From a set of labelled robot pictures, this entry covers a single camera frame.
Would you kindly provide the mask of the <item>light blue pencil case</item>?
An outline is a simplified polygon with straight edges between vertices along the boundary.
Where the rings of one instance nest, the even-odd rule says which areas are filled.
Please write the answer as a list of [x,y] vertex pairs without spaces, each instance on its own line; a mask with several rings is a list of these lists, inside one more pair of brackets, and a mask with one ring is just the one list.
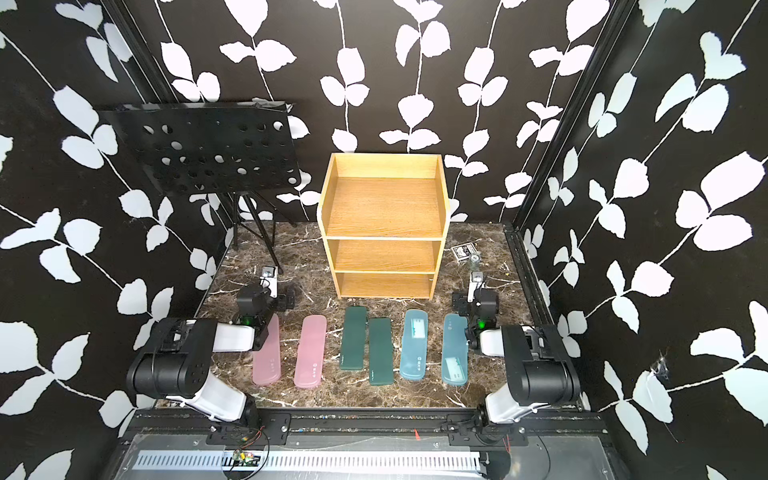
[[445,316],[442,337],[442,381],[452,386],[463,386],[468,381],[468,341],[465,330],[467,319],[458,314]]
[[428,315],[423,310],[406,312],[401,341],[399,373],[409,381],[418,381],[426,373]]

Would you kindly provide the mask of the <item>pink pencil case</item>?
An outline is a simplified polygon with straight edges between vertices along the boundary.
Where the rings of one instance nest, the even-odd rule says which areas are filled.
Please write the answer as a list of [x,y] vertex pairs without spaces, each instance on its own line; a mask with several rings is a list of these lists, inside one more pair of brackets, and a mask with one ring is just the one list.
[[325,316],[310,315],[303,320],[294,373],[297,388],[313,389],[322,381],[326,329]]
[[282,375],[280,350],[280,319],[274,314],[267,328],[268,336],[262,348],[253,352],[252,382],[256,386],[268,386]]

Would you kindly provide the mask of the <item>dark green pencil case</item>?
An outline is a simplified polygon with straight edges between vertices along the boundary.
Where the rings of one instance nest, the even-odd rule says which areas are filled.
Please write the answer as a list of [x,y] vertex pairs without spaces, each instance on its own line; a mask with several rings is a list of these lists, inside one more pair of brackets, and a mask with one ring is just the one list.
[[360,371],[364,365],[366,344],[367,309],[364,306],[350,306],[345,310],[340,369]]
[[373,386],[394,383],[391,320],[373,318],[369,321],[369,381]]

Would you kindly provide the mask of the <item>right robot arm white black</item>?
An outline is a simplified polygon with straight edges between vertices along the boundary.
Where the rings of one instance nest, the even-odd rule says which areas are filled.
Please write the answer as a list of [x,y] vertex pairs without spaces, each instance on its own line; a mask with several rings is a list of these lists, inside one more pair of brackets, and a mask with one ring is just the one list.
[[488,288],[455,291],[452,308],[464,320],[459,346],[504,361],[505,383],[480,406],[483,423],[512,424],[542,408],[579,401],[581,382],[554,326],[500,325],[499,297]]

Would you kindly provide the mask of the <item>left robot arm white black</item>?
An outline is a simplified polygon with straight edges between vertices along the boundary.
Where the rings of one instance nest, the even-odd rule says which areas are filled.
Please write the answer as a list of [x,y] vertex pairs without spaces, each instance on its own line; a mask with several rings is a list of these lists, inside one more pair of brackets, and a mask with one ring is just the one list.
[[126,376],[127,390],[181,403],[210,420],[262,427],[254,401],[212,371],[215,353],[264,353],[277,344],[278,315],[295,307],[292,285],[272,288],[262,280],[243,287],[230,323],[212,318],[160,320]]

